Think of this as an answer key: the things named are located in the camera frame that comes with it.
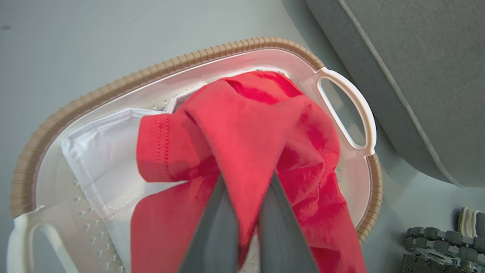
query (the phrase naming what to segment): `red garment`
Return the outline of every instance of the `red garment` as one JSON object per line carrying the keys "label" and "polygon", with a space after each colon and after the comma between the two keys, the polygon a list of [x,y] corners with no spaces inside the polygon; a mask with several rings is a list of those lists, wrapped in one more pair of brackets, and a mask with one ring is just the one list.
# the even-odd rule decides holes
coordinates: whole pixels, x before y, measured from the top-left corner
{"label": "red garment", "polygon": [[239,219],[243,262],[275,168],[320,271],[365,272],[334,172],[339,154],[330,118],[273,72],[218,80],[172,115],[143,117],[140,174],[148,182],[189,182],[136,206],[132,272],[177,272],[219,172]]}

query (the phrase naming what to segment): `white handle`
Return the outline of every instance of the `white handle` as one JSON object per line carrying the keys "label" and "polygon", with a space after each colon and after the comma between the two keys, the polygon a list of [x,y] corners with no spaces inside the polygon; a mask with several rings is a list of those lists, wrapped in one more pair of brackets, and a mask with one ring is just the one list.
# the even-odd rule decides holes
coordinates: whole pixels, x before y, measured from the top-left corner
{"label": "white handle", "polygon": [[42,220],[44,206],[24,213],[14,219],[7,249],[7,273],[34,273],[32,242],[34,231],[39,228],[54,248],[66,272],[79,273],[54,227]]}
{"label": "white handle", "polygon": [[[347,132],[347,129],[345,129],[345,127],[343,126],[342,122],[340,121],[340,118],[335,112],[335,109],[330,103],[330,100],[325,95],[325,92],[322,90],[320,81],[323,78],[329,79],[334,84],[336,84],[340,89],[342,89],[342,91],[345,92],[345,94],[351,99],[352,103],[356,107],[360,115],[360,118],[362,119],[362,124],[364,125],[364,131],[365,131],[364,146],[357,145],[350,137],[349,133]],[[327,108],[329,109],[333,119],[337,123],[337,126],[340,128],[340,130],[347,138],[347,141],[354,148],[358,150],[363,150],[365,152],[365,156],[375,154],[374,147],[377,141],[377,132],[376,132],[377,130],[375,127],[374,116],[372,114],[371,108],[367,104],[367,101],[365,100],[364,96],[360,93],[360,91],[357,89],[357,87],[349,80],[347,80],[347,78],[345,78],[344,76],[340,75],[339,73],[333,70],[329,70],[326,67],[323,67],[322,69],[317,71],[315,75],[313,75],[307,81],[310,81],[312,85],[314,85],[316,82],[317,88],[320,92],[320,95],[323,98],[323,101],[325,102]]]}

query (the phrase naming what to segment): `floor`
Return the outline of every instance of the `floor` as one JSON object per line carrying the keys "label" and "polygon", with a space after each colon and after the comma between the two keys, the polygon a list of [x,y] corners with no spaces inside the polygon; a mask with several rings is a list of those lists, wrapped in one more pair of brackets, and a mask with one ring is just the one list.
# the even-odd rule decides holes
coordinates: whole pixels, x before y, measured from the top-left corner
{"label": "floor", "polygon": [[[330,69],[348,72],[302,0],[0,0],[0,272],[13,228],[10,181],[31,133],[72,99],[126,74],[225,42],[282,36],[311,49]],[[376,147],[384,202],[362,246],[368,272],[398,272],[402,233],[412,226],[452,229],[453,211],[485,211],[485,188],[460,189],[403,161],[382,130]],[[42,236],[37,272],[63,272]]]}

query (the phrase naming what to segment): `gray sofa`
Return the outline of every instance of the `gray sofa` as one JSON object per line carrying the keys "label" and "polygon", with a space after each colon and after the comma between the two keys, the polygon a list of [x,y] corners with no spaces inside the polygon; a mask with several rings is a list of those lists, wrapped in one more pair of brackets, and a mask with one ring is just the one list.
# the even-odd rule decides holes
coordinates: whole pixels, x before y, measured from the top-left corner
{"label": "gray sofa", "polygon": [[307,4],[401,156],[439,180],[485,187],[485,3]]}

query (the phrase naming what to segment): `laundry basket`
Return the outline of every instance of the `laundry basket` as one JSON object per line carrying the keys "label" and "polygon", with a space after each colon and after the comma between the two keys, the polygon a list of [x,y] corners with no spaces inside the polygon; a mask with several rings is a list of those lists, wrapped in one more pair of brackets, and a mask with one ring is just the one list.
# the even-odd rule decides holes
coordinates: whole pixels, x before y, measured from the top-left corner
{"label": "laundry basket", "polygon": [[[363,243],[379,214],[382,176],[371,110],[353,84],[328,70],[310,51],[287,39],[264,37],[211,47],[143,69],[80,97],[50,116],[22,151],[14,174],[8,272],[34,272],[32,237],[43,231],[67,272],[125,271],[99,215],[62,155],[61,143],[77,128],[125,108],[162,109],[176,95],[217,79],[254,70],[289,77],[333,120],[340,141],[338,180]],[[320,85],[327,78],[354,103],[365,144],[356,145]]]}

